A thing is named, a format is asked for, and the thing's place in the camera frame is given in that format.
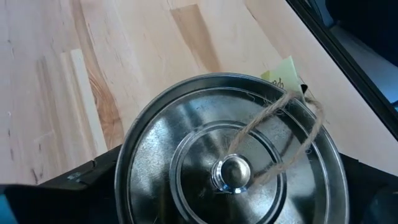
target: yellow label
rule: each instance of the yellow label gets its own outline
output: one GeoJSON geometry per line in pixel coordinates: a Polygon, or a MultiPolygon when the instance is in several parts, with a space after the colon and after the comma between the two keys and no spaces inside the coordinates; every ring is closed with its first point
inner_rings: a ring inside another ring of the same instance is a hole
{"type": "Polygon", "coordinates": [[[292,56],[283,59],[276,69],[264,72],[261,75],[261,78],[285,90],[293,90],[303,93],[300,86],[301,81],[294,67],[292,56]]]}

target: jute string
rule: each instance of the jute string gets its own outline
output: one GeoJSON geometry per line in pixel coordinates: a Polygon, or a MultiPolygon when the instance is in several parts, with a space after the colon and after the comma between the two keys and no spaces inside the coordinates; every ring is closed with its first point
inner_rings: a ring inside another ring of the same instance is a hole
{"type": "MultiPolygon", "coordinates": [[[[284,108],[290,100],[294,98],[299,98],[300,93],[295,91],[286,92],[281,98],[279,98],[275,103],[264,108],[250,123],[244,127],[240,132],[235,136],[235,138],[231,141],[231,144],[228,148],[228,154],[234,154],[237,151],[239,144],[245,138],[245,136],[258,124],[262,123],[266,118],[271,117],[275,114],[279,109],[284,108]]],[[[276,177],[278,174],[287,170],[295,161],[297,161],[301,156],[305,154],[305,151],[310,147],[312,142],[317,137],[319,130],[322,128],[323,121],[325,120],[325,114],[323,112],[323,106],[317,100],[309,97],[305,97],[305,102],[313,105],[315,107],[315,116],[317,117],[315,120],[315,124],[312,127],[312,130],[303,144],[298,148],[296,153],[292,158],[283,163],[276,163],[271,166],[266,172],[261,173],[259,176],[255,176],[253,184],[266,184],[268,181],[276,177]]]]}

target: tin lid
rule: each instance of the tin lid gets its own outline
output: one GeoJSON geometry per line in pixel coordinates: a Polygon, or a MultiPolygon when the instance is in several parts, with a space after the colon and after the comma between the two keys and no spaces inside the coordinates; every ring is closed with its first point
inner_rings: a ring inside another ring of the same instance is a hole
{"type": "Polygon", "coordinates": [[[292,157],[314,115],[298,100],[228,146],[283,91],[263,80],[216,74],[154,99],[126,136],[116,171],[122,222],[347,223],[345,175],[321,130],[307,156],[266,184],[269,166],[292,157]]]}

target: wooden surface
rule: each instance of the wooden surface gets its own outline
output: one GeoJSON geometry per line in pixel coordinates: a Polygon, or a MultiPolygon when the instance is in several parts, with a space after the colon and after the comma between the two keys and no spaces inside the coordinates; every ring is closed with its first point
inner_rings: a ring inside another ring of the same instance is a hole
{"type": "Polygon", "coordinates": [[[398,142],[285,1],[0,0],[0,182],[39,184],[121,144],[176,82],[259,77],[289,55],[340,152],[398,175],[398,142]]]}

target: lid knob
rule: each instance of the lid knob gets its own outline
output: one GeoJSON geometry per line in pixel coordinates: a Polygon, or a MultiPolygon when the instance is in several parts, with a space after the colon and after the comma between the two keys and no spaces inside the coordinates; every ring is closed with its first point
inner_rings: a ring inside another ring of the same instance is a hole
{"type": "Polygon", "coordinates": [[[214,186],[230,194],[247,191],[252,179],[249,161],[239,154],[228,155],[222,161],[216,162],[211,172],[214,186]]]}

